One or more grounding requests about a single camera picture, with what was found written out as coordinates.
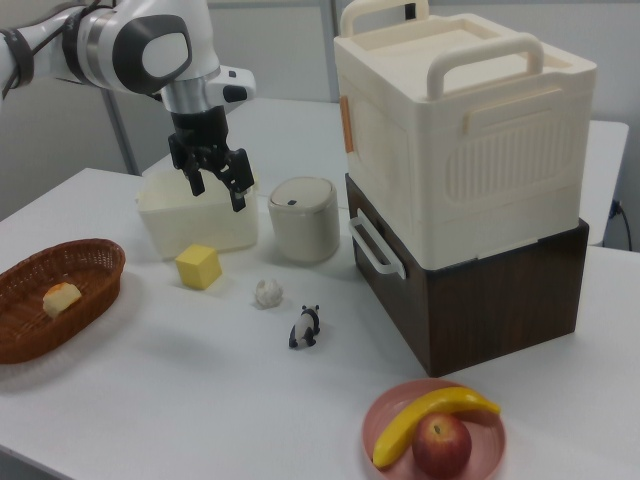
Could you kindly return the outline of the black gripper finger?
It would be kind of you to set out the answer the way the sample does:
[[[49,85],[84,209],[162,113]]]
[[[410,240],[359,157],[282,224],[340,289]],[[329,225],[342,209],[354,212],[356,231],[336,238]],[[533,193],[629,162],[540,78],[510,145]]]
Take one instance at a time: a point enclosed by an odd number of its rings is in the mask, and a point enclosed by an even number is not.
[[[233,211],[243,210],[246,192],[253,186],[253,173],[244,149],[229,150],[224,154],[219,179],[229,191]]]
[[[185,162],[185,177],[189,181],[191,192],[194,197],[201,195],[205,191],[205,185],[200,165],[194,154],[189,154]]]

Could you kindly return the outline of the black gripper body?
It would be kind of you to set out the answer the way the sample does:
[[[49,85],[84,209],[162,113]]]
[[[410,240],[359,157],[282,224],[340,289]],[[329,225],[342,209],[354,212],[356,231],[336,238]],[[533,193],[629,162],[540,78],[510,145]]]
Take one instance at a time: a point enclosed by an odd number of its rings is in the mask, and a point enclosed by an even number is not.
[[[197,152],[213,154],[205,161],[208,171],[225,171],[228,163],[228,124],[224,106],[192,114],[172,113],[175,133],[169,137],[170,152],[176,169],[187,172],[189,158]]]

